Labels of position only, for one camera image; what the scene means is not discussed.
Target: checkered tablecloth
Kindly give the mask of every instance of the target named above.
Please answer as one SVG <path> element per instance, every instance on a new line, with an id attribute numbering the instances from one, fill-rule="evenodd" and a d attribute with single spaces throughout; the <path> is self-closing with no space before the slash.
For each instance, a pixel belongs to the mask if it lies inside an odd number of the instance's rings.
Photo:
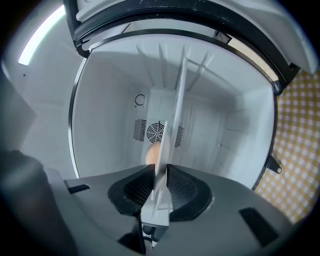
<path id="1" fill-rule="evenodd" d="M 320 184 L 320 71 L 299 72 L 277 97 L 278 120 L 272 155 L 282 167 L 266 170 L 255 192 L 293 222 L 312 209 Z"/>

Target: metal bracket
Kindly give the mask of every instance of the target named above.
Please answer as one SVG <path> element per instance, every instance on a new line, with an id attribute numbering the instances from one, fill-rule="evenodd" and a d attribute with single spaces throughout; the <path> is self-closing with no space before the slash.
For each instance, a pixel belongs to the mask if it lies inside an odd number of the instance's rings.
<path id="1" fill-rule="evenodd" d="M 282 168 L 272 155 L 269 155 L 269 157 L 266 159 L 265 167 L 270 169 L 271 171 L 274 171 L 277 174 L 280 174 L 282 172 Z"/>

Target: fan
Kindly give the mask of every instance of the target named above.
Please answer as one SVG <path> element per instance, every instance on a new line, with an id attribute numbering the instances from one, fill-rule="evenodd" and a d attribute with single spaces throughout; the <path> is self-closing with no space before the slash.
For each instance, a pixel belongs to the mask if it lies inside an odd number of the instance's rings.
<path id="1" fill-rule="evenodd" d="M 151 124 L 146 131 L 146 136 L 149 141 L 152 143 L 160 142 L 162 140 L 164 128 L 165 126 L 161 124 L 160 121 Z"/>

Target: air vent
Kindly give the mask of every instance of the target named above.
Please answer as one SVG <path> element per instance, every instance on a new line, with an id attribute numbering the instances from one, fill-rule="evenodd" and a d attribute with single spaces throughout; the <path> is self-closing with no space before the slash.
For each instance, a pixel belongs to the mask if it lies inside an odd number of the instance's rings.
<path id="1" fill-rule="evenodd" d="M 146 136 L 152 143 L 160 142 L 164 133 L 165 126 L 159 122 L 153 123 L 146 130 Z"/>
<path id="2" fill-rule="evenodd" d="M 145 141 L 145 131 L 146 131 L 147 120 L 136 119 L 134 122 L 134 132 L 133 138 L 137 141 Z"/>
<path id="3" fill-rule="evenodd" d="M 181 125 L 179 125 L 178 132 L 176 134 L 175 144 L 174 144 L 175 148 L 181 146 L 181 141 L 182 141 L 182 135 L 183 134 L 184 134 L 184 128 Z"/>

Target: ceiling light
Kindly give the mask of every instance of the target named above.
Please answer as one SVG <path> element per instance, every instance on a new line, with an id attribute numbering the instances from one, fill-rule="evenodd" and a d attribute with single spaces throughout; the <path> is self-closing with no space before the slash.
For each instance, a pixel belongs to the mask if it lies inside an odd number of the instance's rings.
<path id="1" fill-rule="evenodd" d="M 56 22 L 65 15 L 65 6 L 60 6 L 54 13 L 52 13 L 41 25 L 40 27 L 34 32 L 32 37 L 30 38 L 29 42 L 26 44 L 21 56 L 18 60 L 20 64 L 28 65 L 32 55 L 35 53 L 38 45 L 48 33 L 48 31 L 56 24 Z"/>

